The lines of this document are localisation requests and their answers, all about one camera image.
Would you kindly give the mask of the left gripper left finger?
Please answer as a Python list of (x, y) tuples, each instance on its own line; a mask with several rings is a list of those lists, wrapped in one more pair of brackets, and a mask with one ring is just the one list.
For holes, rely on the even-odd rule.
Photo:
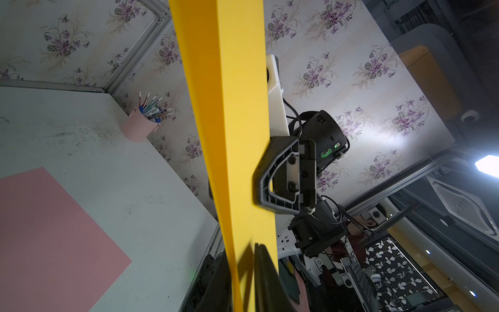
[(218, 265), (195, 311), (231, 311), (231, 273), (225, 252), (219, 257)]

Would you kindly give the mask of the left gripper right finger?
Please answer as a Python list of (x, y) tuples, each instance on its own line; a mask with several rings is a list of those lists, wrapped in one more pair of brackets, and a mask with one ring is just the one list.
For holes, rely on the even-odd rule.
[(255, 245), (253, 266), (256, 311), (296, 311), (281, 284), (279, 274), (265, 245)]

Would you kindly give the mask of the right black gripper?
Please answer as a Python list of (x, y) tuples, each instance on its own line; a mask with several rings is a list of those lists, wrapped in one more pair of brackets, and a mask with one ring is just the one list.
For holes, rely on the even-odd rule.
[[(300, 191), (289, 191), (287, 168), (291, 157), (300, 156)], [(275, 214), (298, 214), (317, 203), (317, 155), (312, 139), (273, 136), (253, 174), (253, 201)]]

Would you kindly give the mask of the yellow rectangular paper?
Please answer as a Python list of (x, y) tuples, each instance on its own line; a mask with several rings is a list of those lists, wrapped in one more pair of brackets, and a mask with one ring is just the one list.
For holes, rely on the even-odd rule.
[(262, 1), (171, 1), (188, 91), (222, 230), (235, 311), (255, 311), (253, 250), (277, 257), (274, 213), (253, 200), (270, 140)]

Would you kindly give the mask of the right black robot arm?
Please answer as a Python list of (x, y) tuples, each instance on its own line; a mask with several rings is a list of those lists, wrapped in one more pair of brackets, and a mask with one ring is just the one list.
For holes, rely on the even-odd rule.
[(254, 175), (254, 201), (275, 214), (290, 215), (295, 247), (315, 257), (344, 231), (320, 195), (335, 178), (332, 165), (350, 149), (348, 137), (324, 110), (306, 111), (288, 125), (288, 136), (273, 136)]

